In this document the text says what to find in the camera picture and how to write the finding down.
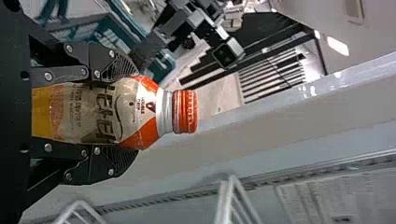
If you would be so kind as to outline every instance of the bolt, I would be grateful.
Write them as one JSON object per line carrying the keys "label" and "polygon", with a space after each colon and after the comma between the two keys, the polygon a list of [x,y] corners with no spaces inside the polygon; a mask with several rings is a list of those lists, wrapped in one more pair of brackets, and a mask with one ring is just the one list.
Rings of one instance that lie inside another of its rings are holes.
{"label": "bolt", "polygon": [[100,154],[100,148],[96,147],[95,150],[93,151],[93,153],[95,153],[95,155],[99,155]]}
{"label": "bolt", "polygon": [[44,145],[44,150],[48,153],[51,153],[52,151],[52,145],[50,143],[47,143],[46,145]]}
{"label": "bolt", "polygon": [[113,169],[109,169],[108,170],[108,175],[114,175],[114,170]]}
{"label": "bolt", "polygon": [[82,150],[81,151],[81,156],[82,157],[87,157],[87,151],[86,150]]}
{"label": "bolt", "polygon": [[47,81],[51,81],[52,80],[52,74],[51,73],[44,73],[44,79],[46,79]]}
{"label": "bolt", "polygon": [[111,50],[108,55],[110,55],[110,58],[114,58],[114,56],[116,56],[116,54],[114,53],[114,50]]}
{"label": "bolt", "polygon": [[83,76],[87,75],[87,70],[85,68],[81,68],[81,74]]}
{"label": "bolt", "polygon": [[72,180],[72,175],[71,175],[70,173],[67,173],[67,174],[65,175],[65,177],[66,177],[66,180],[67,180],[67,181],[71,181],[71,180]]}
{"label": "bolt", "polygon": [[98,70],[95,70],[93,74],[95,75],[96,78],[100,78],[100,72]]}
{"label": "bolt", "polygon": [[73,47],[71,45],[67,45],[66,49],[69,53],[73,52]]}

